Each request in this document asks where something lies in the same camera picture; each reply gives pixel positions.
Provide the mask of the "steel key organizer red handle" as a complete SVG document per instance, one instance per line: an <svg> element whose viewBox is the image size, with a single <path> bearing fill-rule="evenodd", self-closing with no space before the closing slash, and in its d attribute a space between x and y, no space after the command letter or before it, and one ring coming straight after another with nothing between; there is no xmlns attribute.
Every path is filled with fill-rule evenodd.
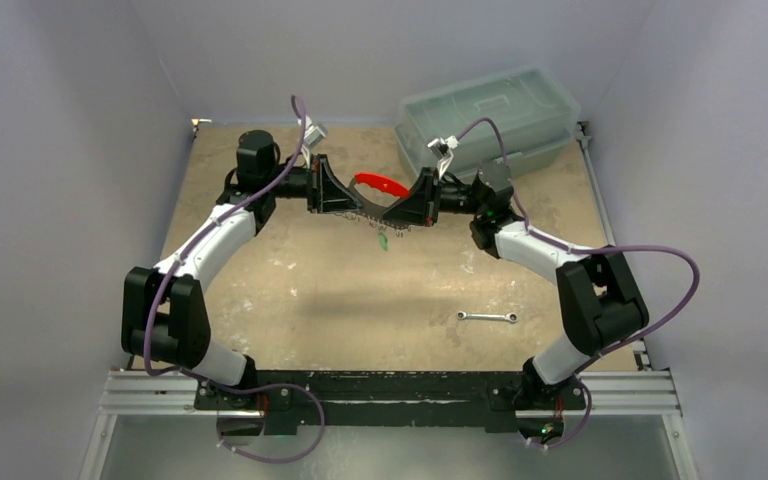
<svg viewBox="0 0 768 480"><path fill-rule="evenodd" d="M410 193L409 188L400 182L383 174L358 172L350 180L348 190L362 201L362 207L357 211L336 213L336 216L367 224L379 232L393 231L397 236L412 229L405 222L383 218L389 207Z"/></svg>

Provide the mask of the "green key tag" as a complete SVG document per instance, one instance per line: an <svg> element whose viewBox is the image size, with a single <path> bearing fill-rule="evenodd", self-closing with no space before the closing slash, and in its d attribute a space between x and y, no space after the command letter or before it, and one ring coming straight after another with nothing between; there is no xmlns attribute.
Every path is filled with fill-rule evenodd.
<svg viewBox="0 0 768 480"><path fill-rule="evenodd" d="M388 241L387 235L384 232L379 232L377 234L377 238L378 238L378 243L379 243L380 248L383 251L388 251L389 250L389 241Z"/></svg>

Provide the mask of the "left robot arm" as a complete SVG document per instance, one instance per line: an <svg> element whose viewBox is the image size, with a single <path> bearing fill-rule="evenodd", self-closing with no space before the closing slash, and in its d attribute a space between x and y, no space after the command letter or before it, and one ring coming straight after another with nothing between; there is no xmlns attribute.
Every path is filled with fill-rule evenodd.
<svg viewBox="0 0 768 480"><path fill-rule="evenodd" d="M358 198L336 179L326 158L311 153L326 135L317 123L306 127L286 160L269 132L240 135L236 166L204 223L167 258L127 273L125 352L142 357L146 368L165 362L220 384L219 395L232 408L255 402L254 361L213 337L205 293L231 257L265 227L278 198L304 198L316 213L359 210Z"/></svg>

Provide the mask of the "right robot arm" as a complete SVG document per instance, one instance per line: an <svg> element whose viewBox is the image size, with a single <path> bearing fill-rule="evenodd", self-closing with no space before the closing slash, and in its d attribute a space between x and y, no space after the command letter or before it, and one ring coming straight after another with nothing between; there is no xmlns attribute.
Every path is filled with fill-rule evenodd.
<svg viewBox="0 0 768 480"><path fill-rule="evenodd" d="M383 220L430 227L442 212L470 214L478 249L556 286L562 332L523 366L520 395L533 406L548 405L587 362L649 323L624 254L611 247L590 250L531 226L511 206L514 187L503 163L485 163L469 184L425 168L411 187L387 177L369 185L396 199L383 210Z"/></svg>

